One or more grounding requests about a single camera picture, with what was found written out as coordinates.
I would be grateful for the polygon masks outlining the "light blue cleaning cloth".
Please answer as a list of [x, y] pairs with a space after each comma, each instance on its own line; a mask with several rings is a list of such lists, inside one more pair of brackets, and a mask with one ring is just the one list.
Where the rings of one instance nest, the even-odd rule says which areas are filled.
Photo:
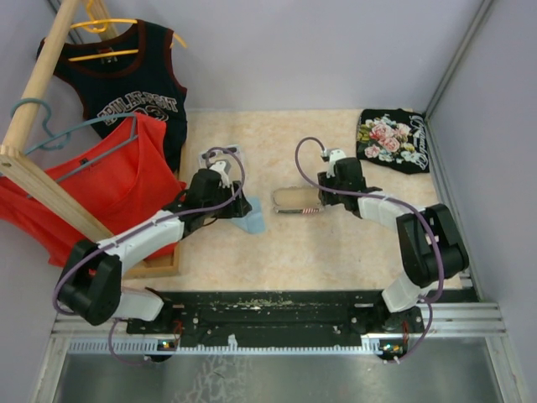
[[266, 229], [263, 218], [261, 202], [258, 197], [249, 197], [248, 202], [252, 210], [245, 217], [237, 217], [231, 220], [231, 223], [237, 228], [242, 229], [245, 233], [260, 234]]

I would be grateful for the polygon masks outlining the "newspaper print glasses case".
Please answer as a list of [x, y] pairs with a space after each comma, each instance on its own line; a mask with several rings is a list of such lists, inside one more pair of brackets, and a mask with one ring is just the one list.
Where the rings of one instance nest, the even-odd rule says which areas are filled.
[[282, 187], [272, 193], [275, 212], [280, 214], [313, 214], [322, 212], [324, 206], [315, 187]]

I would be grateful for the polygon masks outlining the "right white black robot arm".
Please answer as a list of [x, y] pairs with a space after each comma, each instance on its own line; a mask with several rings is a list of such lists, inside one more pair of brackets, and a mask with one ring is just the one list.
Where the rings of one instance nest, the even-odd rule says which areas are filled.
[[368, 186], [360, 161], [340, 149], [326, 152], [322, 159], [328, 168], [317, 175], [321, 204], [343, 205], [354, 216], [398, 236], [403, 274], [382, 291], [381, 306], [374, 312], [376, 325], [394, 332], [404, 323], [404, 311], [468, 268], [466, 246], [446, 205], [415, 207]]

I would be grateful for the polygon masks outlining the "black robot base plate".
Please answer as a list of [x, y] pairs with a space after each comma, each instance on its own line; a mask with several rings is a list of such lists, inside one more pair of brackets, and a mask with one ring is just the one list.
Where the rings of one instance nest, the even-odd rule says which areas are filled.
[[421, 333], [420, 310], [391, 313], [379, 290], [163, 291], [152, 322], [127, 319], [129, 335], [175, 334], [183, 348], [358, 347], [368, 333]]

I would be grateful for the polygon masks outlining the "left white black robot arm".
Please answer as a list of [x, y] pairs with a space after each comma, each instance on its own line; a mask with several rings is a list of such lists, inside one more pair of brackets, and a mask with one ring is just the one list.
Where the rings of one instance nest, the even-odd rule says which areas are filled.
[[150, 255], [203, 228], [209, 218], [246, 217], [252, 206], [243, 185], [243, 180], [231, 181], [214, 166], [200, 169], [188, 188], [140, 224], [97, 243], [77, 242], [54, 290], [55, 310], [92, 326], [135, 319], [158, 333], [169, 331], [175, 314], [164, 298], [155, 290], [124, 287], [123, 276]]

